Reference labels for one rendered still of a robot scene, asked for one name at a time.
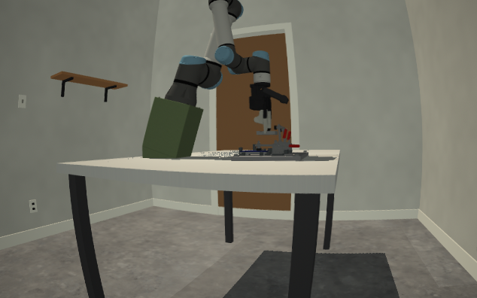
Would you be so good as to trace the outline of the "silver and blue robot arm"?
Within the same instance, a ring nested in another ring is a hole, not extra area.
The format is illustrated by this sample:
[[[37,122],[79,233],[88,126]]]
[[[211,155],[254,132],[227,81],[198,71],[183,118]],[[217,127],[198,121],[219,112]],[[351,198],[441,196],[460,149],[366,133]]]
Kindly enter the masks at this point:
[[[255,51],[251,57],[246,58],[235,51],[231,26],[243,14],[244,9],[240,1],[208,0],[208,5],[212,11],[214,29],[205,56],[182,56],[174,82],[165,99],[196,107],[198,86],[212,90],[222,82],[221,64],[229,67],[231,75],[253,72],[254,83],[271,83],[269,54],[266,51]]]

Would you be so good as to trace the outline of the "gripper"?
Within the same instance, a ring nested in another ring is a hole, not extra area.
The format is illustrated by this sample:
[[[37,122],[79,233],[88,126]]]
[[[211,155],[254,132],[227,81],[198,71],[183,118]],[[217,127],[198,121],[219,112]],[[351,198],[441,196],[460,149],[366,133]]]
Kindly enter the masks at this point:
[[[251,96],[249,96],[249,108],[251,110],[255,109],[254,111],[260,111],[259,116],[254,118],[254,122],[263,124],[264,134],[266,134],[266,131],[271,130],[272,103],[271,103],[271,96],[263,92],[264,87],[270,87],[270,83],[257,82],[254,84],[250,84]],[[253,96],[253,88],[254,88],[254,96]]]

